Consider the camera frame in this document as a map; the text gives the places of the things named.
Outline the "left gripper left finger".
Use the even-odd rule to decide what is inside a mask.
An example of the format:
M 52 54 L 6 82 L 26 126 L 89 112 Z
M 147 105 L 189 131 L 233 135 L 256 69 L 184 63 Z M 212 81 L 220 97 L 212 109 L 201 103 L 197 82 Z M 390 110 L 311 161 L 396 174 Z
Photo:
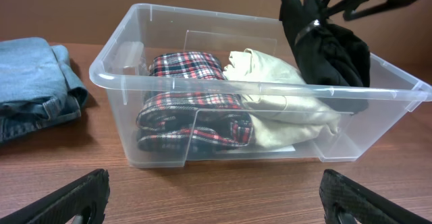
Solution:
M 1 224 L 101 224 L 110 195 L 109 173 L 95 169 L 49 195 L 1 218 Z

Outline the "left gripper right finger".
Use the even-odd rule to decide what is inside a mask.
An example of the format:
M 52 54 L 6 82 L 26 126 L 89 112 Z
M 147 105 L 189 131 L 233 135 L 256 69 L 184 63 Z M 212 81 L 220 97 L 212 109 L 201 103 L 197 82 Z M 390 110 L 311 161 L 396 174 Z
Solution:
M 326 224 L 431 224 L 333 169 L 319 186 Z

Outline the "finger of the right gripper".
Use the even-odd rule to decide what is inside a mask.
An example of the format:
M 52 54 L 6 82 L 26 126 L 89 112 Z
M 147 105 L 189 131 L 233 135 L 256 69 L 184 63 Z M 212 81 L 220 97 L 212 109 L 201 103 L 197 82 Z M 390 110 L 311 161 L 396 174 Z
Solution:
M 322 0 L 325 6 L 323 15 L 325 17 L 330 17 L 339 12 L 343 12 L 345 18 L 361 18 L 362 14 L 357 13 L 356 9 L 363 2 L 363 0 L 341 0 L 334 6 L 329 7 L 328 4 L 331 0 Z
M 345 21 L 357 20 L 366 16 L 371 16 L 376 13 L 388 11 L 392 8 L 389 3 L 381 3 L 379 5 L 357 11 L 357 8 L 365 1 L 350 1 L 345 8 L 343 8 L 343 18 Z

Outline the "black knit garment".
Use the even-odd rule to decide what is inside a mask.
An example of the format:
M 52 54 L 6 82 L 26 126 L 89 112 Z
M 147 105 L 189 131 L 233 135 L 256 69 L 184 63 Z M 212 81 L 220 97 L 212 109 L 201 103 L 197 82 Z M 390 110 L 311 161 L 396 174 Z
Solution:
M 281 0 L 279 21 L 304 81 L 368 88 L 368 45 L 351 30 L 327 22 L 322 9 L 322 0 Z

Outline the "cream cloth garment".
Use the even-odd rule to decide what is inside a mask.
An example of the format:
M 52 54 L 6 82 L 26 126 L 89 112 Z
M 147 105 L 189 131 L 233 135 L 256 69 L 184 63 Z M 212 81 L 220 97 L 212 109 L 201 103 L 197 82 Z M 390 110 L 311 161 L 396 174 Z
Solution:
M 300 72 L 271 55 L 245 49 L 232 51 L 223 75 L 228 80 L 304 84 Z M 340 114 L 313 97 L 243 94 L 245 109 L 250 109 L 255 144 L 274 150 L 315 139 L 321 132 L 336 135 Z

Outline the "red plaid shirt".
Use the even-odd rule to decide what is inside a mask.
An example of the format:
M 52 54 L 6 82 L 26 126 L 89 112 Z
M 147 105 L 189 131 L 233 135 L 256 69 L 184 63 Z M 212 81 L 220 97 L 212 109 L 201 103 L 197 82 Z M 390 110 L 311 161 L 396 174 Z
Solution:
M 221 62 L 210 53 L 166 53 L 154 58 L 150 76 L 225 80 Z M 214 153 L 248 146 L 254 140 L 250 115 L 237 94 L 148 92 L 136 124 L 140 150 Z

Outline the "folded blue denim jeans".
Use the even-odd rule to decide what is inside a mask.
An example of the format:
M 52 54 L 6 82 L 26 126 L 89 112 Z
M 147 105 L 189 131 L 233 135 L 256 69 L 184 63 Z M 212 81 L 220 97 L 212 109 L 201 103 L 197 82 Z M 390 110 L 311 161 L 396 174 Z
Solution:
M 1 42 L 1 143 L 81 117 L 88 91 L 63 45 Z

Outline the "clear plastic storage bin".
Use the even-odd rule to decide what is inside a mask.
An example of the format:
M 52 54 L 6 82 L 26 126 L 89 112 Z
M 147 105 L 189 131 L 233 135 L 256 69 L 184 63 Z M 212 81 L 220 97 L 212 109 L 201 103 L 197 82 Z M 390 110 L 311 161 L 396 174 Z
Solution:
M 318 158 L 355 161 L 401 117 L 431 100 L 431 87 L 396 66 L 371 56 L 368 88 L 281 84 L 235 80 L 199 80 L 150 76 L 154 58 L 166 53 L 204 52 L 230 64 L 232 51 L 259 51 L 296 64 L 278 20 L 153 4 L 131 6 L 89 69 L 91 81 L 107 91 L 129 164 L 181 167 L 187 161 Z M 214 153 L 148 152 L 137 143 L 136 118 L 148 92 L 203 92 L 304 96 L 340 114 L 339 132 L 269 150 L 254 140 L 235 150 Z M 243 110 L 250 114 L 250 109 Z

